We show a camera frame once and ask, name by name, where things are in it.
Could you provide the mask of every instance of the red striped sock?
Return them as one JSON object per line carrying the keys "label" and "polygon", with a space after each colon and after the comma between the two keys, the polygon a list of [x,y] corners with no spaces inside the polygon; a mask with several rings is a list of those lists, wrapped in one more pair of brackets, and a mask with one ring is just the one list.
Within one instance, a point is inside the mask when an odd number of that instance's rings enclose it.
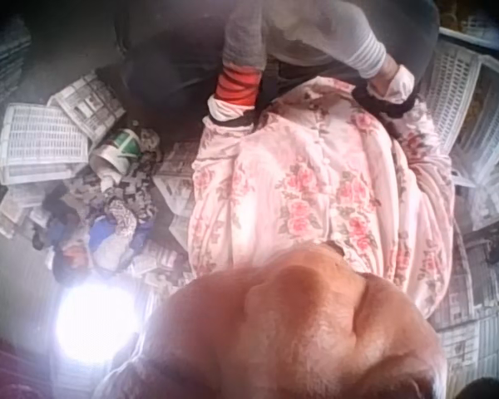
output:
{"label": "red striped sock", "polygon": [[224,65],[215,98],[237,106],[254,106],[262,72],[251,66]]}

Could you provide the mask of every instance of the floral pink shirt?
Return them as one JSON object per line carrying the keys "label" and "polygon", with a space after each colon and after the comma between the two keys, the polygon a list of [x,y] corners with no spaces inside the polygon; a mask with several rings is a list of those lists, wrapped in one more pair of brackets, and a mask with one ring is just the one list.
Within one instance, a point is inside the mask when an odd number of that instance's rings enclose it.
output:
{"label": "floral pink shirt", "polygon": [[193,164],[190,262],[197,275],[332,241],[351,266],[395,283],[425,317],[451,273],[451,163],[423,102],[387,129],[318,77],[279,98],[253,126],[205,118]]}

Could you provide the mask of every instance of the bright light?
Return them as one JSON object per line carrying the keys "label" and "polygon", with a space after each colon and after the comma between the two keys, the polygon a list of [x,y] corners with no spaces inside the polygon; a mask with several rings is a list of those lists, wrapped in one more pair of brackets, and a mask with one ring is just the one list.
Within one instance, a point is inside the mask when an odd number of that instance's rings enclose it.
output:
{"label": "bright light", "polygon": [[137,328],[133,297],[105,285],[72,289],[57,316],[57,340],[67,356],[80,362],[111,360]]}

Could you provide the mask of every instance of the blue cloth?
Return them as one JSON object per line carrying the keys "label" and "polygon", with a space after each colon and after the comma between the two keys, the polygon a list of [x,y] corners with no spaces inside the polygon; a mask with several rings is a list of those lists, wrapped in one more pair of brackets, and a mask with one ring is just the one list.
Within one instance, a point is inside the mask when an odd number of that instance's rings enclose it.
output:
{"label": "blue cloth", "polygon": [[[153,220],[144,224],[139,224],[133,234],[133,239],[130,242],[130,248],[138,251],[142,248],[146,241],[147,235],[153,227]],[[90,231],[89,249],[94,253],[100,244],[116,231],[116,224],[111,223],[106,217],[100,218],[94,222]]]}
{"label": "blue cloth", "polygon": [[69,239],[73,231],[74,227],[69,224],[64,224],[59,219],[55,218],[49,223],[46,236],[50,245],[55,247]]}

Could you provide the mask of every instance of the floor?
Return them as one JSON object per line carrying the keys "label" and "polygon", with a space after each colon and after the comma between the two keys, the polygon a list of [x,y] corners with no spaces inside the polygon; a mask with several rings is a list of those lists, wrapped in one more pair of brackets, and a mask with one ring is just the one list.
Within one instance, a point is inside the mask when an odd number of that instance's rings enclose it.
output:
{"label": "floor", "polygon": [[[25,10],[24,22],[32,34],[32,47],[23,68],[22,81],[7,102],[46,104],[50,95],[89,71],[121,60],[116,47],[112,0],[37,1],[37,7]],[[147,1],[133,3],[132,42],[155,33],[159,13],[151,11]],[[0,130],[6,105],[0,106]],[[157,239],[164,239],[162,227],[170,224],[162,197]],[[0,235],[0,337],[14,347],[33,353],[47,353],[52,345],[50,334],[60,288],[44,264],[43,253],[31,246],[31,232],[18,234],[13,241]],[[57,383],[64,391],[56,397],[89,397],[92,381],[80,381],[77,370],[66,370],[65,380]]]}

